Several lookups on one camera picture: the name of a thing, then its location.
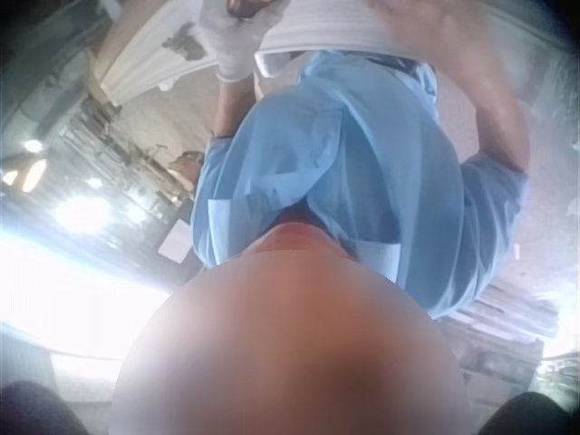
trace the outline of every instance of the man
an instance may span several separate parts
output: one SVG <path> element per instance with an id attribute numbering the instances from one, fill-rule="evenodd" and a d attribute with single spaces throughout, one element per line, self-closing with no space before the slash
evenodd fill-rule
<path id="1" fill-rule="evenodd" d="M 204 154 L 201 151 L 186 151 L 169 165 L 169 170 L 178 173 L 193 190 L 196 189 L 203 168 Z"/>
<path id="2" fill-rule="evenodd" d="M 221 81 L 193 212 L 208 267 L 262 245 L 343 250 L 431 317 L 473 301 L 507 252 L 527 187 L 527 130 L 474 0 L 369 0 L 403 47 L 477 109 L 463 165 L 437 124 L 429 65 L 319 53 L 299 83 L 256 104 L 254 54 L 286 0 L 253 20 L 206 1 Z"/>
<path id="3" fill-rule="evenodd" d="M 245 22 L 204 3 L 222 83 L 193 236 L 210 269 L 133 346 L 110 434 L 470 433 L 430 317 L 477 296 L 524 195 L 526 129 L 499 61 L 473 4 L 370 2 L 478 108 L 481 152 L 460 166 L 425 65 L 321 53 L 256 104 L 253 54 L 285 3 Z"/>

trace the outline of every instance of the shirt sleeve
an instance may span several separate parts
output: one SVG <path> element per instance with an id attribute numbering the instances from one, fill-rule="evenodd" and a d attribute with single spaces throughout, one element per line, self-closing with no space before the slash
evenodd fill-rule
<path id="1" fill-rule="evenodd" d="M 468 305 L 491 281 L 508 252 L 527 197 L 526 175 L 483 152 L 461 165 L 463 230 L 453 275 L 450 311 Z"/>
<path id="2" fill-rule="evenodd" d="M 223 162 L 231 142 L 232 139 L 213 139 L 210 141 L 199 177 L 195 206 L 191 215 L 193 250 L 205 267 L 216 265 L 209 231 L 208 201 L 214 197 Z"/>

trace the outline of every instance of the light blue shirt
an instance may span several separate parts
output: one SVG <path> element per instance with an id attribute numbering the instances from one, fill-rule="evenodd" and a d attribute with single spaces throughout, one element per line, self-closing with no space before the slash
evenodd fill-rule
<path id="1" fill-rule="evenodd" d="M 233 140 L 213 140 L 192 216 L 208 267 L 303 200 L 356 261 L 431 317 L 470 303 L 508 251 L 527 178 L 479 153 L 460 165 L 418 81 L 319 53 Z"/>

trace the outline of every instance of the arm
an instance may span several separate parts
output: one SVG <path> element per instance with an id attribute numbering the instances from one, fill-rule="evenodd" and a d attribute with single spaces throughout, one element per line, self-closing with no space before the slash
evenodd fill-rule
<path id="1" fill-rule="evenodd" d="M 281 19 L 289 0 L 277 0 L 249 20 L 227 12 L 226 0 L 205 0 L 199 24 L 217 55 L 220 80 L 213 132 L 217 138 L 233 138 L 256 104 L 254 56 L 267 32 Z"/>
<path id="2" fill-rule="evenodd" d="M 527 173 L 527 128 L 496 55 L 478 0 L 366 0 L 411 54 L 444 72 L 477 110 L 479 147 Z"/>
<path id="3" fill-rule="evenodd" d="M 233 138 L 246 115 L 256 104 L 254 76 L 241 82 L 221 82 L 213 132 L 218 139 Z"/>

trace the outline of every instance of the paper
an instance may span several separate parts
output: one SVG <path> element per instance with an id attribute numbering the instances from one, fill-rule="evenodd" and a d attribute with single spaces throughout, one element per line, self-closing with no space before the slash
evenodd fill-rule
<path id="1" fill-rule="evenodd" d="M 180 265 L 191 248 L 189 225 L 184 220 L 178 219 L 157 252 Z"/>

